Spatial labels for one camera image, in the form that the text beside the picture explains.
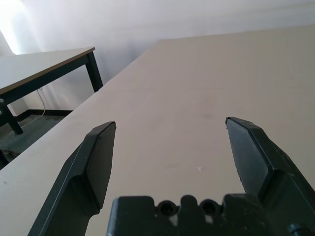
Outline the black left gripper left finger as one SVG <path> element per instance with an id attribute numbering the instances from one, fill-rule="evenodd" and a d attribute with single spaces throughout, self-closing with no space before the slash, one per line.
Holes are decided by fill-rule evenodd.
<path id="1" fill-rule="evenodd" d="M 31 236 L 83 236 L 104 205 L 116 124 L 93 128 L 65 161 L 30 231 Z"/>

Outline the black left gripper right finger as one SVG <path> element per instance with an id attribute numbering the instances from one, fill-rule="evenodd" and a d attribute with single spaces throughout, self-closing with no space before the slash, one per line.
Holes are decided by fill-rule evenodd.
<path id="1" fill-rule="evenodd" d="M 290 159 L 250 121 L 225 120 L 244 191 L 256 195 L 276 236 L 315 234 L 315 191 Z"/>

